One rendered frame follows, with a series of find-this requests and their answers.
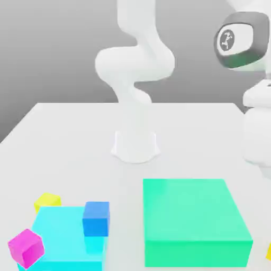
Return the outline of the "large green box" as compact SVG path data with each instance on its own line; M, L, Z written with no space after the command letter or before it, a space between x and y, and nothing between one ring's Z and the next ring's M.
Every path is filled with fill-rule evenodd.
M246 267L253 239L222 179L143 180L146 267Z

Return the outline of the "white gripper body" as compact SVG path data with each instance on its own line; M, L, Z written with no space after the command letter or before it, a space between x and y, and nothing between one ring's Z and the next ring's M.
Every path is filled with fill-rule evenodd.
M258 107L246 112L243 156L252 164L271 168L271 108Z

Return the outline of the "small magenta cube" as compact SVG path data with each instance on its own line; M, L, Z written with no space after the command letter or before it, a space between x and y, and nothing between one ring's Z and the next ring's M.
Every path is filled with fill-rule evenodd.
M11 257L28 269L45 253L42 238L30 229L25 229L8 242Z

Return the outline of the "small blue cube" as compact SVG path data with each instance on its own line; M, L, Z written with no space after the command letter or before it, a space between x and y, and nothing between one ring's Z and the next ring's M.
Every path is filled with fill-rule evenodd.
M110 228L110 203L86 202L82 223L84 236L108 237Z

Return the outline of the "large cyan box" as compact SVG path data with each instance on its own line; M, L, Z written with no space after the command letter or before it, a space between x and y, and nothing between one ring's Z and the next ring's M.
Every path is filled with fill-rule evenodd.
M44 255L19 271L105 271L107 237L86 237L84 208L41 207L31 230L41 236Z

